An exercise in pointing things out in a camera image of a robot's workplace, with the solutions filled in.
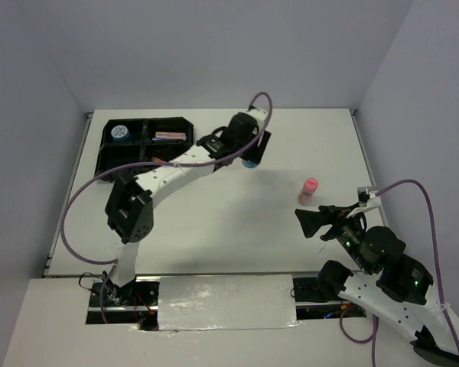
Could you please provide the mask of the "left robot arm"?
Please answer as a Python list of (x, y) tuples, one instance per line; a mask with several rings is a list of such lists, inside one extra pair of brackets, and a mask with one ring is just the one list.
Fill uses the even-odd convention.
[(154, 209), (191, 182), (232, 164), (235, 158), (250, 166), (262, 160), (271, 133), (269, 112), (251, 107), (236, 113), (227, 126), (200, 138), (186, 152), (149, 172), (122, 173), (106, 204), (107, 224), (114, 236), (115, 268), (106, 282), (107, 296), (118, 305), (135, 294), (135, 262), (141, 240), (154, 227)]

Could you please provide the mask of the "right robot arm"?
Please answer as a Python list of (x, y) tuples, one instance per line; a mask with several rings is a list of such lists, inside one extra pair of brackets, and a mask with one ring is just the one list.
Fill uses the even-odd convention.
[(390, 228), (368, 227), (357, 208), (295, 210), (305, 238), (327, 227), (321, 240), (339, 242), (359, 270), (328, 260), (315, 279), (294, 280), (294, 299), (347, 300), (395, 328), (427, 362), (459, 366), (459, 317), (441, 301), (438, 282)]

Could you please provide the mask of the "pink-capped glitter bottle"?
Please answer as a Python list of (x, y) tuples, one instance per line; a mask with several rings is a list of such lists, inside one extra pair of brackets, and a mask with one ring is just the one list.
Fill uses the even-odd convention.
[(301, 188), (301, 191), (298, 195), (298, 203), (303, 206), (310, 205), (318, 185), (319, 183), (317, 179), (313, 177), (307, 178), (303, 183), (303, 187)]

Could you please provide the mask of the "blue paint jar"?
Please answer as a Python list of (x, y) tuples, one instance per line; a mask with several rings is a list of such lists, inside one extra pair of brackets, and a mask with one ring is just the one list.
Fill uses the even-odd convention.
[(125, 142), (132, 140), (131, 133), (126, 125), (115, 125), (111, 129), (110, 135), (114, 142)]
[(258, 166), (258, 164), (254, 163), (254, 162), (251, 162), (251, 161), (247, 161), (247, 160), (242, 160), (242, 165), (246, 168), (256, 168)]

